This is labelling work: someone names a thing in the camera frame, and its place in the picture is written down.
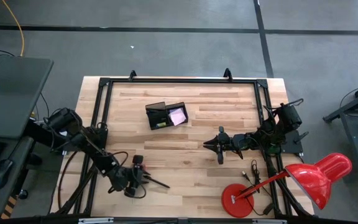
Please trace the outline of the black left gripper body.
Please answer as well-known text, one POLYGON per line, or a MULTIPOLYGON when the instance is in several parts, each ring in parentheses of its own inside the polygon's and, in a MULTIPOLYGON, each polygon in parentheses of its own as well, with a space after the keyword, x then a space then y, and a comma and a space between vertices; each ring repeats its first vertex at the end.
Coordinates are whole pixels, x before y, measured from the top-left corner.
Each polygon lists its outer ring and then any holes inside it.
POLYGON ((126 197, 136 197, 136 190, 141 187, 144 189, 143 184, 140 183, 143 178, 143 172, 140 165, 144 157, 135 155, 132 160, 132 167, 120 167, 114 172, 112 186, 109 193, 123 191, 126 197))

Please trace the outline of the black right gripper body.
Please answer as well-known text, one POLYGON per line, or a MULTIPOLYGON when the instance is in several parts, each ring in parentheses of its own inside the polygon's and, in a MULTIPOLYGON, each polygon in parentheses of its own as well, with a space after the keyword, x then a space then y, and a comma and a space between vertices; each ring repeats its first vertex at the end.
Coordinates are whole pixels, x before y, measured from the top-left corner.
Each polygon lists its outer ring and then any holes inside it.
POLYGON ((240 156, 240 151, 234 147, 232 139, 224 131, 224 128, 222 126, 219 127, 219 133, 217 135, 217 150, 218 164, 224 163, 224 151, 232 151, 238 156, 240 156))

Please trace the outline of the black pen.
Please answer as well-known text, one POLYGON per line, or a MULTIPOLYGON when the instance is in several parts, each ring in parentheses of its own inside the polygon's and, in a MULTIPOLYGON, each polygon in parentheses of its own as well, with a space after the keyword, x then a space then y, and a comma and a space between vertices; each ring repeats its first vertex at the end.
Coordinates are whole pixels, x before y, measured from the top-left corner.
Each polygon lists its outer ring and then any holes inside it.
POLYGON ((145 179, 147 179, 147 180, 150 180, 150 181, 152 181, 152 182, 154 182, 154 183, 156 183, 156 184, 158 184, 158 185, 161 185, 162 187, 165 187, 165 188, 167 188, 167 189, 170 189, 170 186, 169 186, 169 185, 164 184, 164 183, 162 183, 162 182, 160 182, 160 181, 158 181, 158 180, 156 180, 156 179, 153 179, 153 178, 152 178, 151 176, 149 176, 149 175, 144 175, 143 178, 145 178, 145 179))

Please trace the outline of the pink sticky note pad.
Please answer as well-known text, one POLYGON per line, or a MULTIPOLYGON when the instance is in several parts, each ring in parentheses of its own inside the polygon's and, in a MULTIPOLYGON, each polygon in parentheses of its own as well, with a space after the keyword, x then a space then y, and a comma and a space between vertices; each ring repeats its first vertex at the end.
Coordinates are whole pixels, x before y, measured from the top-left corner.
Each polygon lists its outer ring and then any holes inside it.
POLYGON ((168 115, 169 115, 174 126, 182 124, 186 121, 186 115, 184 113, 183 108, 170 110, 168 115))

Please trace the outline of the black mesh desk organizer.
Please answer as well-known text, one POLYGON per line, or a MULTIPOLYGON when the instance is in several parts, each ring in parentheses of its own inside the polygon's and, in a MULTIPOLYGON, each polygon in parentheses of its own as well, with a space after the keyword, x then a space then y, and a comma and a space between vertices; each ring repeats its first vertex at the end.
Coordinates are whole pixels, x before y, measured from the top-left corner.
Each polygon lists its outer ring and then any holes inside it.
POLYGON ((166 105, 165 102, 146 105, 145 110, 146 110, 146 114, 147 114, 147 117, 149 120, 149 125, 150 125, 151 130, 161 129, 161 128, 156 127, 156 124, 158 124, 158 123, 166 123, 167 124, 165 127, 162 127, 162 128, 174 126, 168 114, 169 114, 170 110, 174 110, 174 109, 178 109, 178 108, 183 108, 184 113, 186 115, 186 121, 184 123, 187 123, 188 122, 188 113, 187 113, 186 106, 185 106, 184 102, 175 103, 172 105, 166 105))

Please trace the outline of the black rig crossbar silver brackets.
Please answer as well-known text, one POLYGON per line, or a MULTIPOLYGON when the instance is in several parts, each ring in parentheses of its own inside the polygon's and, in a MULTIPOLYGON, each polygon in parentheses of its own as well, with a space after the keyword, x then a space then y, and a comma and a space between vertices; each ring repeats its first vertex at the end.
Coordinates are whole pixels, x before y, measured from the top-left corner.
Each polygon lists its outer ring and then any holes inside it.
POLYGON ((0 218, 0 224, 358 224, 346 220, 317 217, 276 218, 154 218, 154 217, 91 217, 85 214, 36 215, 22 218, 0 218))

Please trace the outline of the red desk lamp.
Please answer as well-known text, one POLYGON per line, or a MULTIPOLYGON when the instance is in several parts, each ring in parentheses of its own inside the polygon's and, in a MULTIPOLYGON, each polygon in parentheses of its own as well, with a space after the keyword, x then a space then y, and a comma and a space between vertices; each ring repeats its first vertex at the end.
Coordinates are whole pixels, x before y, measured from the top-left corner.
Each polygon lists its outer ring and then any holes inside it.
POLYGON ((291 194, 282 180, 291 177, 304 191, 308 198, 319 208, 323 209, 331 197, 332 184, 352 171, 351 160, 341 153, 331 153, 315 164, 290 164, 284 170, 267 180, 251 187, 242 184, 228 185, 222 192, 223 209, 232 217, 244 218, 254 207, 253 194, 268 184, 278 184, 288 197, 291 206, 299 217, 310 217, 308 213, 291 194))

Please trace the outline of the black computer mouse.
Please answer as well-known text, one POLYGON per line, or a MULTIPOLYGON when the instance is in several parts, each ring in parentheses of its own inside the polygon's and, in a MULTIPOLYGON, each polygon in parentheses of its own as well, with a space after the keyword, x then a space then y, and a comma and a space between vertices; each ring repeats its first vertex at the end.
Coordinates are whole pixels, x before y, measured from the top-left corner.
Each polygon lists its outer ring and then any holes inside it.
POLYGON ((0 161, 0 189, 6 185, 12 167, 12 160, 3 159, 0 161))

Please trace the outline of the grey side desk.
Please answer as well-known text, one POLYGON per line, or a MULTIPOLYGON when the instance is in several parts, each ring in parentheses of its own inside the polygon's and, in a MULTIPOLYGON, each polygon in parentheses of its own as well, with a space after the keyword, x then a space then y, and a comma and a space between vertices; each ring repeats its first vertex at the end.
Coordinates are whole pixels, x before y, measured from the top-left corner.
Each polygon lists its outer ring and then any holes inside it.
POLYGON ((24 130, 52 69, 50 59, 0 56, 0 161, 13 164, 0 189, 0 216, 35 141, 24 130))

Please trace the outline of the black metal table frame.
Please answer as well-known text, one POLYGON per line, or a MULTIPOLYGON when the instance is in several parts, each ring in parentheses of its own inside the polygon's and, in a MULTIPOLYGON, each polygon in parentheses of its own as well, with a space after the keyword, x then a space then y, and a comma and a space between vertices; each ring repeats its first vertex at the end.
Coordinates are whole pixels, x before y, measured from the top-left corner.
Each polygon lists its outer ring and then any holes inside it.
POLYGON ((152 177, 170 186, 146 184, 144 198, 109 193, 109 180, 90 183, 74 208, 94 217, 227 218, 221 194, 229 184, 244 184, 242 172, 256 161, 261 178, 267 169, 259 151, 244 158, 227 152, 218 164, 203 143, 222 126, 230 134, 255 131, 267 117, 266 105, 287 102, 281 78, 84 77, 75 110, 84 125, 105 122, 106 150, 126 165, 144 157, 152 177), (145 106, 184 102, 188 122, 151 130, 145 106))

